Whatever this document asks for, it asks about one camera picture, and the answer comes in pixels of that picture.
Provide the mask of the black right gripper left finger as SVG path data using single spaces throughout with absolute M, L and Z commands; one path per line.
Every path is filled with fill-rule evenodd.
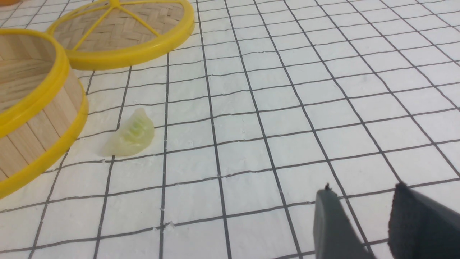
M 329 184 L 316 193 L 313 239 L 316 259 L 375 258 L 359 240 Z

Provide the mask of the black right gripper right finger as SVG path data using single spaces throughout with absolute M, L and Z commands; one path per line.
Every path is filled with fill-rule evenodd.
M 460 215 L 399 183 L 389 220 L 388 246 L 395 259 L 458 259 Z

